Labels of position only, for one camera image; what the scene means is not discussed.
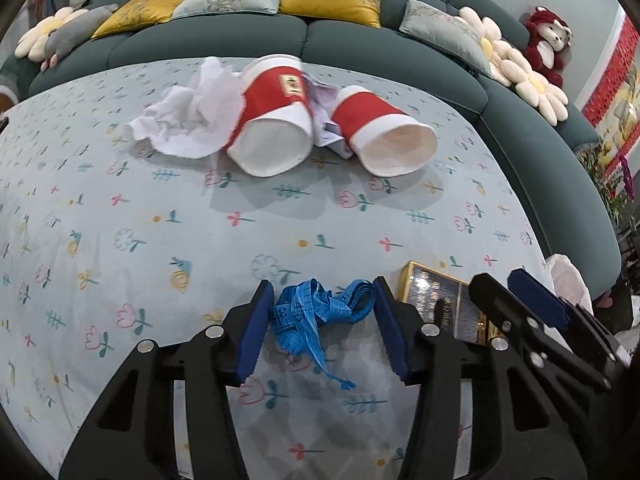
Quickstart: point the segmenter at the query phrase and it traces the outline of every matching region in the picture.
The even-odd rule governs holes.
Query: red and white paper cup
[[[295,168],[313,148],[311,107],[295,56],[255,59],[240,75],[244,111],[226,153],[253,176],[273,176]]]
[[[375,176],[419,170],[436,152],[433,128],[362,86],[340,90],[330,116],[362,165]]]

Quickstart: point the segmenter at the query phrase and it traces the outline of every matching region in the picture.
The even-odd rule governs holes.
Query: white tissue paper
[[[207,57],[186,88],[169,88],[126,129],[136,140],[149,139],[158,152],[203,158],[228,143],[244,109],[242,90],[231,69]]]
[[[634,311],[634,321],[632,328],[640,325],[640,296],[631,296],[631,308]]]

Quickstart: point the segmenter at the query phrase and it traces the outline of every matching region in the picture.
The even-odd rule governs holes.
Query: gold box
[[[424,322],[435,322],[455,338],[486,344],[491,328],[469,298],[468,285],[439,270],[408,262],[400,274],[398,299],[412,304]]]

